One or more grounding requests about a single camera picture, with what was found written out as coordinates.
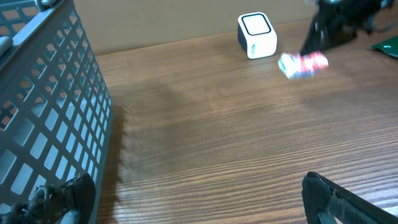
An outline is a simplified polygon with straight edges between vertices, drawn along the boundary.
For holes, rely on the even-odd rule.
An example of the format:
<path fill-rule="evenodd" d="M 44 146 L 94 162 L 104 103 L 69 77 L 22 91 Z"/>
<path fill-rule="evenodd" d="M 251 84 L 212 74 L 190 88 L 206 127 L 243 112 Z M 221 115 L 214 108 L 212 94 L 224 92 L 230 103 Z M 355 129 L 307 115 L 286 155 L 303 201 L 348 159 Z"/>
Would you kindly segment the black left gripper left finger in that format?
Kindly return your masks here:
<path fill-rule="evenodd" d="M 87 173 L 62 185 L 41 185 L 26 203 L 16 202 L 1 223 L 56 223 L 68 213 L 70 223 L 88 224 L 94 209 L 96 187 Z"/>

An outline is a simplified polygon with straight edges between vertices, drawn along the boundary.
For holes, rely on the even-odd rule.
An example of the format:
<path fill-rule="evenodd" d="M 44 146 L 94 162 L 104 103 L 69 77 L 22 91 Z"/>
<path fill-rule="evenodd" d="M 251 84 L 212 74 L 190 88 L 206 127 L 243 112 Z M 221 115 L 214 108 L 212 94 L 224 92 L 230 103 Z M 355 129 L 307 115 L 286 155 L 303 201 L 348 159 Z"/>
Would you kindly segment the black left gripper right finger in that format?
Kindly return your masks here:
<path fill-rule="evenodd" d="M 396 216 L 316 172 L 303 178 L 302 200 L 308 224 L 397 223 Z"/>

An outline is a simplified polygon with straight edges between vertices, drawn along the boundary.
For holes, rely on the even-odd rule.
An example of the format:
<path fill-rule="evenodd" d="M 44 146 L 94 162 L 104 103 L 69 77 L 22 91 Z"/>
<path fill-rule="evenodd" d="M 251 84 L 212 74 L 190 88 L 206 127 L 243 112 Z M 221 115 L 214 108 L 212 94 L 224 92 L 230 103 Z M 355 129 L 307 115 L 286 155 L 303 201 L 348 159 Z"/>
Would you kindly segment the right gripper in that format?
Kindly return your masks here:
<path fill-rule="evenodd" d="M 360 29 L 372 34 L 376 30 L 374 16 L 386 8 L 383 0 L 319 0 L 317 4 L 319 10 L 310 25 L 300 55 L 329 47 L 344 32 L 353 37 Z"/>

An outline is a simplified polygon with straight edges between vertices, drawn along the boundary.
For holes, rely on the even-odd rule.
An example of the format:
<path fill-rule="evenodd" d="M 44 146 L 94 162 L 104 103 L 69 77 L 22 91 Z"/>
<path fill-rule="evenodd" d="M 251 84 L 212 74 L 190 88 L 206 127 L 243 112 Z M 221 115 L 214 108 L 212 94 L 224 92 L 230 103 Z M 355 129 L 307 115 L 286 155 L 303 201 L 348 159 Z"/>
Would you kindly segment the green 3M gloves package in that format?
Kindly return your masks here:
<path fill-rule="evenodd" d="M 382 52 L 392 58 L 397 59 L 398 53 L 398 36 L 391 37 L 390 39 L 384 40 L 378 44 L 371 46 L 372 50 Z"/>

